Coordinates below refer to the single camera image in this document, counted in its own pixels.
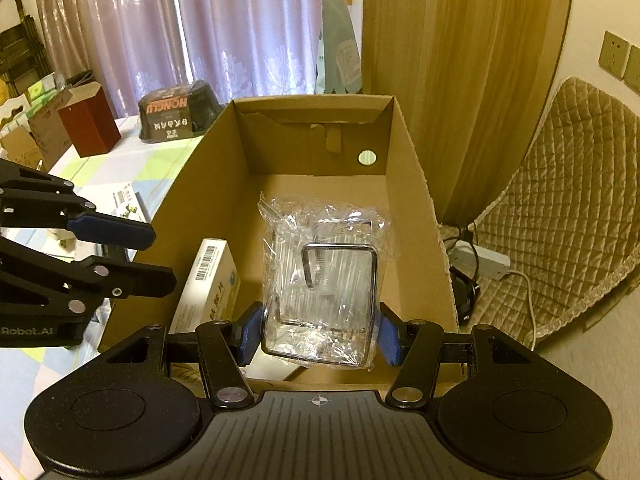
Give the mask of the large open cardboard box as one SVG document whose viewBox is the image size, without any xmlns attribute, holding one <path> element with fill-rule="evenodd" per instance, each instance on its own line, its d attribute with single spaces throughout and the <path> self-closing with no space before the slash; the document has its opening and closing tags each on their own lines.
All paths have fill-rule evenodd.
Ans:
<svg viewBox="0 0 640 480">
<path fill-rule="evenodd" d="M 141 263 L 184 284 L 198 248 L 220 238 L 240 276 L 234 310 L 264 300 L 288 330 L 320 325 L 360 341 L 349 305 L 378 274 L 405 321 L 458 326 L 446 249 L 398 102 L 289 96 L 229 104 L 171 185 Z"/>
</svg>

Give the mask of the dark red paper bag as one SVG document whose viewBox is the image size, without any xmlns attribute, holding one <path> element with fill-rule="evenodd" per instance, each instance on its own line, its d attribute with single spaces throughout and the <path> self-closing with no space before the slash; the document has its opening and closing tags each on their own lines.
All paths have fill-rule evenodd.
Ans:
<svg viewBox="0 0 640 480">
<path fill-rule="evenodd" d="M 70 89 L 58 117 L 80 157 L 106 154 L 120 140 L 104 89 L 96 81 Z"/>
</svg>

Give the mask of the brown cardboard box stack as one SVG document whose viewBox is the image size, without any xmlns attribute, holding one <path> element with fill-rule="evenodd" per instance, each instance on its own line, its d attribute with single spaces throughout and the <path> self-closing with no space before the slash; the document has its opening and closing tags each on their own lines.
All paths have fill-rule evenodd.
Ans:
<svg viewBox="0 0 640 480">
<path fill-rule="evenodd" d="M 58 114 L 71 96 L 70 89 L 57 91 L 33 112 L 23 113 L 1 130 L 1 147 L 11 162 L 44 171 L 55 165 L 72 144 Z"/>
</svg>

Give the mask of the golden brown curtain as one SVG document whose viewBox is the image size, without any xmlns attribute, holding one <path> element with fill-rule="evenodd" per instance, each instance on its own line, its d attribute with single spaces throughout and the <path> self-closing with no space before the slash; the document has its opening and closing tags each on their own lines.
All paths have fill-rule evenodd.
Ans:
<svg viewBox="0 0 640 480">
<path fill-rule="evenodd" d="M 398 99 L 442 223 L 474 220 L 520 166 L 569 13 L 570 0 L 363 0 L 364 88 Z"/>
</svg>

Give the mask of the folding step ladder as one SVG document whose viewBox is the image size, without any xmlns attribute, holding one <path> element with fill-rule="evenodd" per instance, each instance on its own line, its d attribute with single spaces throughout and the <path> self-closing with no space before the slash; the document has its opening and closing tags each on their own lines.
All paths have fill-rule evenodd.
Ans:
<svg viewBox="0 0 640 480">
<path fill-rule="evenodd" d="M 1 33 L 1 79 L 8 86 L 12 98 L 21 93 L 17 83 L 29 73 L 42 78 L 52 72 L 34 18 L 25 13 L 22 0 L 13 1 L 18 23 Z"/>
</svg>

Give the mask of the white power strip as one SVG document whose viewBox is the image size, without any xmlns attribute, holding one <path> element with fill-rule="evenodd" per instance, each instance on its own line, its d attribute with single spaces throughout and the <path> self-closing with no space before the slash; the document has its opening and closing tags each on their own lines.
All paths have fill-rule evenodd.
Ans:
<svg viewBox="0 0 640 480">
<path fill-rule="evenodd" d="M 507 255 L 485 247 L 459 240 L 448 250 L 449 262 L 470 278 L 500 280 L 511 270 L 511 259 Z"/>
</svg>

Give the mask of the green white snack bag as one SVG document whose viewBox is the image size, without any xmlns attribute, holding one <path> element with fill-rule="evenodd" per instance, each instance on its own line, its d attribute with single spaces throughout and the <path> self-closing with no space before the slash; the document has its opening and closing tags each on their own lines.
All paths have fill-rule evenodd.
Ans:
<svg viewBox="0 0 640 480">
<path fill-rule="evenodd" d="M 360 93 L 361 60 L 348 6 L 344 0 L 321 0 L 321 6 L 314 92 Z"/>
</svg>

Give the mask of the black Honglu food container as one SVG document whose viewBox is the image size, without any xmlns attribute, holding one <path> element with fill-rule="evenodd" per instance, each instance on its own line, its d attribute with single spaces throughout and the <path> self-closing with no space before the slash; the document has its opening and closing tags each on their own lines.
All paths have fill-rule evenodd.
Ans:
<svg viewBox="0 0 640 480">
<path fill-rule="evenodd" d="M 224 107 L 204 80 L 154 90 L 138 103 L 145 143 L 191 139 L 213 125 Z"/>
</svg>

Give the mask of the purple curtain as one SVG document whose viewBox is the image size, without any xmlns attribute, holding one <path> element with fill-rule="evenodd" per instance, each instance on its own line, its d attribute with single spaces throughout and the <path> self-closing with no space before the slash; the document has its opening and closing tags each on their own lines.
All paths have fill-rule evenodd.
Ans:
<svg viewBox="0 0 640 480">
<path fill-rule="evenodd" d="M 220 102 L 314 91 L 321 0 L 36 1 L 53 68 L 93 73 L 120 117 L 200 79 Z"/>
</svg>

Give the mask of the beige wall socket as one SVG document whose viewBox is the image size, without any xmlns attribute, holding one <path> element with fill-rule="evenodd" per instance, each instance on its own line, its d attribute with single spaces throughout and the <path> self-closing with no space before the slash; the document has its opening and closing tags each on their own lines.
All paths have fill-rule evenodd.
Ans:
<svg viewBox="0 0 640 480">
<path fill-rule="evenodd" d="M 639 92 L 639 47 L 606 30 L 598 59 L 599 66 L 623 81 L 632 91 Z"/>
</svg>

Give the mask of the white ointment box with bird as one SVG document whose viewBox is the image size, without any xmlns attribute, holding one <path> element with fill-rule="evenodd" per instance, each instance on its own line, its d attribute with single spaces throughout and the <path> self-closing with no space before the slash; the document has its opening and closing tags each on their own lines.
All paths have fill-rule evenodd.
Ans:
<svg viewBox="0 0 640 480">
<path fill-rule="evenodd" d="M 149 221 L 148 213 L 140 200 L 140 195 L 131 183 L 115 188 L 112 192 L 112 199 L 114 203 L 113 214 L 115 216 L 137 222 L 146 223 Z"/>
</svg>

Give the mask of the quilted beige chair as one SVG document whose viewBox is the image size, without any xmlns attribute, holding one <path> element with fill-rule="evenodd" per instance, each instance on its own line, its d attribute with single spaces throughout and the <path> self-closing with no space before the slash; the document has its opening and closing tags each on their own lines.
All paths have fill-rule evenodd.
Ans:
<svg viewBox="0 0 640 480">
<path fill-rule="evenodd" d="M 462 332 L 489 324 L 542 341 L 639 274 L 639 118 L 568 78 L 506 188 L 472 223 L 476 244 L 511 260 L 480 279 Z"/>
</svg>

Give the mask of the metal hook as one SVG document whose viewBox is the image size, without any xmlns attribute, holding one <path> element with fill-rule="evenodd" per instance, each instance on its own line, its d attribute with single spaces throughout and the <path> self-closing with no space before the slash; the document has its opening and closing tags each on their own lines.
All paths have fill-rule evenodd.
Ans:
<svg viewBox="0 0 640 480">
<path fill-rule="evenodd" d="M 392 215 L 310 197 L 262 197 L 262 348 L 303 366 L 368 368 L 381 324 Z"/>
</svg>

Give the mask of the white medicine tablet box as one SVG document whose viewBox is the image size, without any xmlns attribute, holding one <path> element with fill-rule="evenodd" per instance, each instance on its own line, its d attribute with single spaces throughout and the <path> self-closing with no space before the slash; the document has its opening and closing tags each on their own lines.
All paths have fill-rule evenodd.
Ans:
<svg viewBox="0 0 640 480">
<path fill-rule="evenodd" d="M 240 285 L 228 242 L 204 238 L 183 287 L 169 333 L 194 333 L 203 323 L 231 320 Z"/>
</svg>

